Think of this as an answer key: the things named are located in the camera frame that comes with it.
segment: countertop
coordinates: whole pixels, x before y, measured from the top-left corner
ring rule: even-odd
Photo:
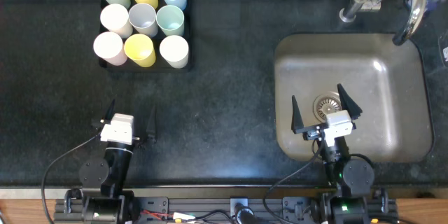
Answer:
[[[304,164],[276,140],[278,42],[297,33],[393,33],[407,20],[403,0],[384,0],[378,13],[343,24],[338,12],[348,1],[191,0],[190,72],[111,73],[92,49],[100,0],[0,0],[0,186],[38,186],[52,160],[94,134],[91,119],[112,99],[115,112],[136,121],[157,105],[158,141],[136,149],[127,187],[275,182]],[[448,36],[447,13],[440,5],[412,38],[422,54],[433,149],[421,162],[376,164],[378,186],[448,183],[448,69],[438,47]],[[104,147],[96,141],[58,162],[48,185],[80,185],[80,165]],[[322,164],[291,184],[325,186]]]

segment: black tray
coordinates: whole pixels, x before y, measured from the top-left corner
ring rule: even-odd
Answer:
[[[129,7],[129,9],[132,8],[135,4],[137,4],[135,2],[135,0],[131,0],[131,6]],[[101,9],[103,9],[107,5],[108,5],[108,3],[106,0],[101,0]],[[159,6],[157,7],[157,9],[155,9],[155,11],[157,12],[161,7],[166,6],[166,5],[167,4],[165,3],[165,0],[159,0]],[[127,59],[126,62],[124,64],[122,64],[121,66],[114,66],[112,64],[109,64],[106,60],[104,60],[100,57],[98,57],[98,64],[100,65],[100,67],[103,67],[109,71],[126,71],[126,72],[141,72],[141,73],[146,73],[146,72],[148,72],[148,73],[164,73],[164,72],[165,73],[166,72],[178,73],[178,72],[187,72],[187,71],[191,70],[191,68],[193,66],[193,54],[192,54],[192,48],[191,48],[191,43],[190,43],[190,37],[191,37],[190,9],[191,9],[191,0],[187,0],[187,7],[185,8],[185,10],[183,10],[183,15],[185,17],[183,38],[188,43],[189,54],[188,54],[188,63],[183,68],[175,69],[161,56],[160,50],[159,50],[160,43],[167,36],[163,33],[163,31],[161,30],[160,27],[159,27],[159,32],[157,33],[157,35],[155,37],[151,38],[151,40],[153,41],[154,51],[155,51],[154,65],[152,65],[150,67],[141,67],[137,63],[132,61],[131,59]],[[133,29],[132,34],[138,34],[138,31],[135,28],[132,28],[132,29]],[[99,33],[103,33],[103,32],[108,32],[108,29],[106,29],[100,23]]]

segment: sink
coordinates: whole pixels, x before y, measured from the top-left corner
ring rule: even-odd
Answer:
[[[407,41],[391,34],[297,34],[275,52],[276,137],[296,160],[312,156],[312,143],[291,131],[291,96],[304,126],[340,110],[337,84],[362,108],[346,136],[350,153],[375,162],[418,162],[433,143],[421,58]]]

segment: chrome faucet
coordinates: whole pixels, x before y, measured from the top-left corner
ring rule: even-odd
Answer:
[[[353,22],[358,11],[379,11],[381,8],[381,1],[382,0],[351,0],[347,8],[343,8],[339,12],[339,17],[344,22]],[[401,46],[417,30],[423,17],[425,6],[426,0],[412,0],[409,20],[392,39],[395,45]]]

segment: sink drain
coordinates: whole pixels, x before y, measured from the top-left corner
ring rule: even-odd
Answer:
[[[319,95],[314,100],[313,109],[316,118],[324,123],[329,113],[341,111],[339,94],[336,92],[326,92]]]

